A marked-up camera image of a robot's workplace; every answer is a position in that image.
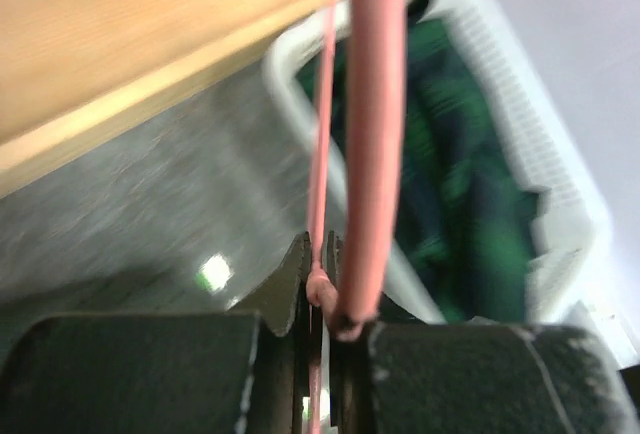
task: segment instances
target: white laundry basket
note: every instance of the white laundry basket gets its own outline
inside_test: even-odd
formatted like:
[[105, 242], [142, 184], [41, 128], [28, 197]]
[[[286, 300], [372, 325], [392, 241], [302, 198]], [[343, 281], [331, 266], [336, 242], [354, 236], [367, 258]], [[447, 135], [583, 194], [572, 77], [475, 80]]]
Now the white laundry basket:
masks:
[[[514, 175], [524, 188], [550, 189], [544, 216], [534, 226], [545, 254], [532, 263], [527, 302], [530, 321], [558, 322], [608, 251], [608, 211], [497, 2], [434, 0], [426, 18], [442, 15], [447, 16], [452, 42], [488, 91]], [[264, 62], [267, 88], [309, 155], [316, 139], [316, 116], [295, 76], [321, 48], [323, 28], [321, 14], [291, 27], [274, 42]], [[336, 29], [339, 39], [348, 35], [348, 1], [336, 8]], [[330, 195], [346, 210], [344, 159], [333, 143], [329, 155]], [[443, 322], [395, 244], [385, 292], [425, 322]]]

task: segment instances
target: dark green cloth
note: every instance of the dark green cloth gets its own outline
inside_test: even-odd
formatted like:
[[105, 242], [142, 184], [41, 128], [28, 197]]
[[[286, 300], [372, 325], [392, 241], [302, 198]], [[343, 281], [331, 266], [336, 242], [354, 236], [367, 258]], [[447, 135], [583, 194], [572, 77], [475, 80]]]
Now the dark green cloth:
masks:
[[[446, 18], [408, 7], [407, 108], [396, 241], [449, 322], [526, 317], [538, 194], [519, 188], [483, 90]], [[345, 152], [346, 42], [336, 45], [331, 135]], [[316, 60], [297, 74], [313, 99]]]

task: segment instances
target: gray floor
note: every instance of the gray floor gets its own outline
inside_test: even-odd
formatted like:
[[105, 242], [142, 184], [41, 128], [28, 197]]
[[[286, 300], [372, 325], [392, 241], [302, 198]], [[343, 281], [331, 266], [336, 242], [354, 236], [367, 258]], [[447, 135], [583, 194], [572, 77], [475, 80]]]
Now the gray floor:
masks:
[[52, 312], [237, 302], [304, 230], [308, 166], [254, 65], [0, 200], [0, 361]]

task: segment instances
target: wooden edge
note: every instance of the wooden edge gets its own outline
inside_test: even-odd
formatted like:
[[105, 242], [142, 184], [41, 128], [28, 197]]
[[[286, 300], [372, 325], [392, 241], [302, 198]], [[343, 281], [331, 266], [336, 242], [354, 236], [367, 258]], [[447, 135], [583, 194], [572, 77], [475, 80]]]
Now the wooden edge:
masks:
[[0, 199], [255, 62], [290, 22], [326, 1], [291, 3], [4, 142]]

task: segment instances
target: light wood surface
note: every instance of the light wood surface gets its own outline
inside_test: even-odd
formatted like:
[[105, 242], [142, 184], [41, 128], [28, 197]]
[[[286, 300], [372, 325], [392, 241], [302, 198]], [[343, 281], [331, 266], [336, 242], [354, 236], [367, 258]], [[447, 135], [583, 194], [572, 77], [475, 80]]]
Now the light wood surface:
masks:
[[327, 0], [0, 0], [0, 197], [259, 58]]

